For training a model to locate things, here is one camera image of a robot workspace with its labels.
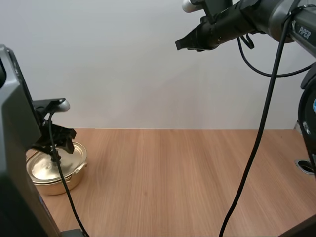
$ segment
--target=black cable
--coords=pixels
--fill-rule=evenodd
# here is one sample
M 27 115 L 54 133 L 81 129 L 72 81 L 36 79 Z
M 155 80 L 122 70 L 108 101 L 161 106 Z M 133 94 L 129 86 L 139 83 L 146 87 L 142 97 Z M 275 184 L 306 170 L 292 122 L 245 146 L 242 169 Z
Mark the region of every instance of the black cable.
M 53 158 L 56 160 L 56 163 L 57 163 L 57 167 L 58 167 L 58 171 L 59 171 L 59 174 L 60 174 L 60 177 L 61 177 L 61 180 L 64 184 L 64 187 L 65 187 L 65 190 L 66 190 L 66 193 L 67 193 L 67 196 L 68 196 L 68 199 L 69 199 L 69 202 L 70 202 L 70 206 L 73 210 L 73 213 L 75 215 L 75 218 L 80 226 L 80 228 L 82 229 L 82 232 L 83 234 L 86 236 L 86 237 L 89 237 L 87 231 L 85 230 L 85 228 L 83 227 L 83 224 L 76 212 L 76 209 L 75 209 L 75 205 L 74 205 L 74 202 L 73 202 L 73 199 L 71 198 L 71 195 L 70 195 L 70 191 L 68 189 L 68 186 L 67 186 L 67 183 L 66 183 L 66 180 L 65 180 L 65 177 L 63 175 L 63 172 L 61 170 L 61 167 L 60 167 L 60 163 L 59 163 L 59 159 L 58 159 L 58 156 L 57 156 L 57 151 L 56 151 L 56 147 L 55 147 L 55 143 L 54 143 L 54 139 L 53 139 L 53 133 L 52 133 L 52 129 L 51 129 L 51 117 L 54 115 L 55 112 L 51 112 L 49 114 L 49 118 L 48 118 L 48 130 L 49 130 L 49 138 L 50 138 L 50 141 L 51 141 L 51 145 L 52 145 L 52 149 L 53 149 Z
M 260 145 L 260 141 L 261 141 L 261 138 L 262 138 L 262 134 L 263 134 L 263 131 L 264 131 L 264 128 L 265 128 L 265 124 L 266 124 L 266 120 L 267 120 L 267 116 L 268 116 L 268 111 L 269 111 L 269 106 L 270 106 L 270 102 L 271 102 L 271 98 L 272 98 L 273 88 L 274 88 L 274 85 L 275 85 L 275 82 L 276 82 L 276 78 L 277 78 L 277 71 L 278 71 L 278 68 L 279 68 L 279 65 L 280 65 L 281 56 L 282 56 L 282 52 L 283 52 L 283 48 L 284 48 L 284 44 L 285 44 L 285 40 L 286 40 L 287 31 L 288 31 L 289 26 L 290 26 L 290 22 L 291 22 L 290 18 L 288 18 L 286 20 L 286 22 L 284 23 L 281 40 L 280 40 L 280 43 L 278 45 L 278 49 L 277 49 L 277 53 L 276 53 L 276 59 L 275 59 L 275 63 L 274 63 L 273 70 L 272 70 L 272 75 L 271 75 L 271 79 L 270 79 L 270 84 L 269 84 L 269 89 L 268 89 L 268 93 L 267 93 L 267 98 L 266 98 L 265 105 L 264 105 L 263 112 L 262 112 L 262 117 L 261 117 L 261 122 L 260 122 L 259 130 L 258 130 L 257 138 L 256 138 L 255 144 L 254 144 L 254 146 L 252 148 L 252 152 L 250 154 L 250 157 L 249 157 L 247 166 L 245 168 L 245 171 L 244 171 L 244 173 L 242 175 L 242 179 L 241 179 L 239 188 L 237 190 L 235 199 L 233 201 L 233 204 L 232 204 L 231 208 L 229 209 L 229 211 L 228 211 L 228 213 L 227 213 L 227 215 L 225 217 L 225 220 L 223 222 L 221 231 L 219 233 L 219 237 L 223 237 L 223 234 L 224 234 L 226 225 L 228 223 L 228 220 L 229 220 L 230 216 L 232 215 L 232 213 L 233 213 L 233 211 L 234 211 L 234 209 L 235 209 L 235 207 L 236 207 L 236 205 L 238 203 L 238 200 L 240 198 L 242 189 L 243 189 L 243 187 L 245 185 L 248 173 L 250 171 L 252 162 L 253 162 L 253 160 L 254 160 L 254 158 L 256 156 L 257 150 L 258 150 L 259 145 Z
M 271 77 L 272 75 L 271 74 L 268 74 L 268 73 L 264 73 L 258 69 L 256 69 L 254 66 L 252 66 L 249 61 L 246 59 L 246 56 L 243 52 L 243 49 L 242 49 L 242 46 L 241 46 L 241 42 L 240 42 L 240 38 L 238 37 L 237 38 L 237 41 L 238 41 L 238 47 L 239 47 L 239 51 L 240 51 L 240 54 L 241 54 L 241 57 L 242 59 L 244 60 L 245 64 L 247 64 L 248 67 L 250 67 L 252 70 L 254 70 L 256 73 L 259 73 L 260 75 L 263 75 L 265 77 Z M 295 72 L 292 72 L 292 73 L 286 73 L 286 74 L 279 74 L 277 75 L 276 77 L 277 78 L 285 78 L 285 77 L 290 77 L 290 76 L 294 76 L 294 75 L 297 75 L 297 74 L 300 74 L 300 73 L 303 73 L 303 72 L 306 72 L 307 70 L 311 69 L 312 67 L 312 64 L 301 69 L 301 70 L 298 70 L 298 71 L 295 71 Z

